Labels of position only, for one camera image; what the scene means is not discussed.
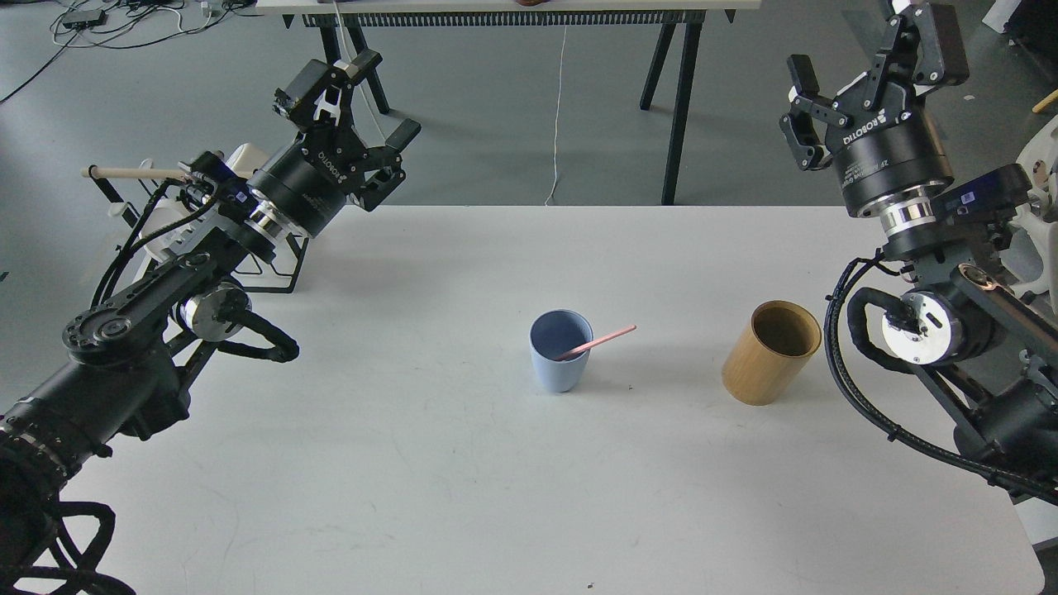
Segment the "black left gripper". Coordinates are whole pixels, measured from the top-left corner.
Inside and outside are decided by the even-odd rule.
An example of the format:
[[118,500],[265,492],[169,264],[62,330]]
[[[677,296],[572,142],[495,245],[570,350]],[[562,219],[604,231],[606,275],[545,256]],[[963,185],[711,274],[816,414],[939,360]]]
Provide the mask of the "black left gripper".
[[355,89],[382,61],[377,50],[333,64],[313,58],[274,92],[274,112],[296,132],[248,185],[296,234],[317,237],[348,203],[370,213],[405,179],[402,152],[421,132],[419,121],[404,118],[373,148],[355,129]]

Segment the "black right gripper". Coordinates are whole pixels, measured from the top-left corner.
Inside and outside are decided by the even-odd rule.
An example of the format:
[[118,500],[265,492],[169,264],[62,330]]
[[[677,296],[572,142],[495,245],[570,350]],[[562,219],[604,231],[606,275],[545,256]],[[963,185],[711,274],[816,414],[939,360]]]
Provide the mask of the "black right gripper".
[[[876,203],[913,186],[942,188],[955,180],[922,95],[969,78],[969,61],[951,4],[884,1],[883,41],[870,70],[838,98],[820,94],[807,55],[790,55],[789,112],[779,119],[798,169],[834,165],[851,217],[873,217]],[[865,78],[865,90],[851,91]],[[911,91],[883,91],[902,80]]]

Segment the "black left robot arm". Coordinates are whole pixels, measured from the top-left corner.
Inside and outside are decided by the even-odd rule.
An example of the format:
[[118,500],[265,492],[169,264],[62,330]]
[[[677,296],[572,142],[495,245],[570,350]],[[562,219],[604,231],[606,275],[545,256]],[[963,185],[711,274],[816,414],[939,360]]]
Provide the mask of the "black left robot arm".
[[60,491],[117,434],[140,440],[185,421],[189,389],[212,355],[289,362],[298,343],[252,310],[239,264],[272,260],[294,237],[315,238],[339,211],[373,211],[405,178],[402,151],[421,127],[402,121],[378,147],[358,136],[355,87],[381,64],[313,59],[274,110],[298,129],[253,174],[204,152],[166,179],[103,275],[91,307],[63,328],[69,362],[2,416],[2,591],[20,581],[57,594],[128,594],[99,573],[116,526],[101,503]]

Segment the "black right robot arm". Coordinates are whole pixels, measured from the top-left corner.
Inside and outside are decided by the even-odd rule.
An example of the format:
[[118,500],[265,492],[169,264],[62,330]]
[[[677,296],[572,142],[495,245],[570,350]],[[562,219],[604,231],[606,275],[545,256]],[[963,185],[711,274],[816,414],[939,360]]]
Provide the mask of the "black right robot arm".
[[[798,169],[834,169],[851,217],[879,219],[884,247],[853,259],[828,298],[825,358],[868,421],[923,455],[1014,497],[1056,503],[1056,327],[1010,286],[998,258],[1010,222],[1030,214],[1032,181],[1008,164],[955,185],[925,98],[966,82],[956,10],[894,1],[869,67],[834,98],[806,55],[791,55],[779,119]],[[912,375],[955,422],[956,447],[923,440],[851,379],[838,338],[880,368]]]

